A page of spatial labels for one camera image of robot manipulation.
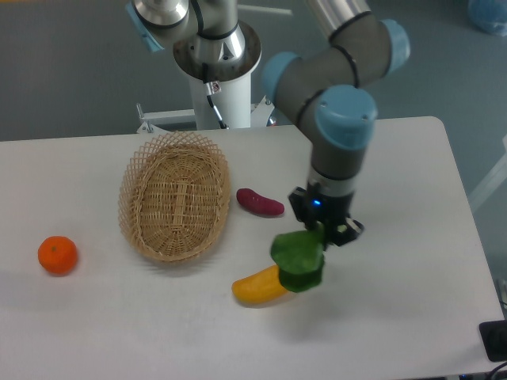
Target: green vegetable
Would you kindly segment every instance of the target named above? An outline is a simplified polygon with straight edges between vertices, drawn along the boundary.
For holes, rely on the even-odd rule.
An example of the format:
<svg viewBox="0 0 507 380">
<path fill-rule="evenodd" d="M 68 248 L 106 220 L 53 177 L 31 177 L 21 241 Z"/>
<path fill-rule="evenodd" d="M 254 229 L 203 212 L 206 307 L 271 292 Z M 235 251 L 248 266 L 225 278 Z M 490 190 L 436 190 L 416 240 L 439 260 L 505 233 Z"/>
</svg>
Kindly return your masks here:
<svg viewBox="0 0 507 380">
<path fill-rule="evenodd" d="M 280 283 L 288 291 L 307 291 L 322 281 L 323 228 L 297 231 L 275 237 L 271 257 L 280 268 Z"/>
</svg>

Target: orange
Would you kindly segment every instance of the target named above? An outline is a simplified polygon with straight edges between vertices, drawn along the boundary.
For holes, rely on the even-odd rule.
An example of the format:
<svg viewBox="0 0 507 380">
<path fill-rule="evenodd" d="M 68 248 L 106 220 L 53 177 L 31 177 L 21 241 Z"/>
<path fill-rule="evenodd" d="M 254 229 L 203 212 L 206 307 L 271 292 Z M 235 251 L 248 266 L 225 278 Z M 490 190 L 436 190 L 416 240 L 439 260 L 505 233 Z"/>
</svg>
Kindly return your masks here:
<svg viewBox="0 0 507 380">
<path fill-rule="evenodd" d="M 232 284 L 232 293 L 239 301 L 249 304 L 278 298 L 288 292 L 281 286 L 278 273 L 278 265 L 273 265 L 245 279 L 239 279 Z"/>
<path fill-rule="evenodd" d="M 76 244 L 64 236 L 51 236 L 39 247 L 40 265 L 54 275 L 64 275 L 78 262 Z"/>
</svg>

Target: cable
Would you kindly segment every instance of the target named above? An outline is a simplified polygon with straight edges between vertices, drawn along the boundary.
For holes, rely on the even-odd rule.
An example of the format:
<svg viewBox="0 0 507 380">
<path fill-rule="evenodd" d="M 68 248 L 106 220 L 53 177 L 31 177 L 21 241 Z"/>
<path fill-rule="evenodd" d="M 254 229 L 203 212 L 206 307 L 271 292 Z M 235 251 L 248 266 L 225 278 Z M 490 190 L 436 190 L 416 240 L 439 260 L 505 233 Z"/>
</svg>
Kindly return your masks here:
<svg viewBox="0 0 507 380">
<path fill-rule="evenodd" d="M 493 376 L 501 370 L 503 367 L 507 367 L 507 362 L 500 364 L 498 367 L 494 368 L 485 378 L 484 380 L 491 380 Z"/>
<path fill-rule="evenodd" d="M 203 83 L 206 84 L 209 82 L 208 80 L 208 68 L 209 66 L 207 63 L 203 63 Z M 206 99 L 208 99 L 208 104 L 212 108 L 213 112 L 215 113 L 216 119 L 219 122 L 220 129 L 228 129 L 229 127 L 227 124 L 223 122 L 222 115 L 220 115 L 219 109 L 216 107 L 215 103 L 213 103 L 212 96 L 206 95 Z"/>
</svg>

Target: gray floor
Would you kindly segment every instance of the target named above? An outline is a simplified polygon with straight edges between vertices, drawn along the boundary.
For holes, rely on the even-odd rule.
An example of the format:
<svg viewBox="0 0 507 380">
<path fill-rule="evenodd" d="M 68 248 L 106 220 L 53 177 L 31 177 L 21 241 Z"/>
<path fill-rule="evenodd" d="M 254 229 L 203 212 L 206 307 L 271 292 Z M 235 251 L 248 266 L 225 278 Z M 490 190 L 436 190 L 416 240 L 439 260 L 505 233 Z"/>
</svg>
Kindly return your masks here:
<svg viewBox="0 0 507 380">
<path fill-rule="evenodd" d="M 126 0 L 0 3 L 0 141 L 133 133 L 145 112 L 191 108 L 170 51 L 149 54 L 130 24 Z M 264 62 L 280 50 L 309 56 L 326 46 L 301 1 L 241 0 L 292 8 L 293 17 L 242 11 L 263 43 L 253 75 L 262 98 Z M 368 87 L 380 117 L 432 115 L 444 121 L 467 193 L 505 150 L 507 38 L 479 31 L 460 0 L 371 0 L 378 18 L 410 35 L 408 64 Z M 507 278 L 507 184 L 475 221 L 494 278 Z"/>
</svg>

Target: oval basket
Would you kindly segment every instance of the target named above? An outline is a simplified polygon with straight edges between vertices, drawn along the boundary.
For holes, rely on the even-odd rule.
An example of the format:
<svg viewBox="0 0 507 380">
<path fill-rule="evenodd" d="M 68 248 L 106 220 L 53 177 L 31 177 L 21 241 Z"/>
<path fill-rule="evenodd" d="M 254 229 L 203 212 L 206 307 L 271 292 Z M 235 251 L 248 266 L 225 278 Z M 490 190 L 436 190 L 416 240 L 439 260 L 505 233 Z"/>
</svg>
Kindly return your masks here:
<svg viewBox="0 0 507 380">
<path fill-rule="evenodd" d="M 182 262 L 219 237 L 231 197 L 227 160 L 210 139 L 173 132 L 134 153 L 120 188 L 122 234 L 145 257 Z"/>
</svg>

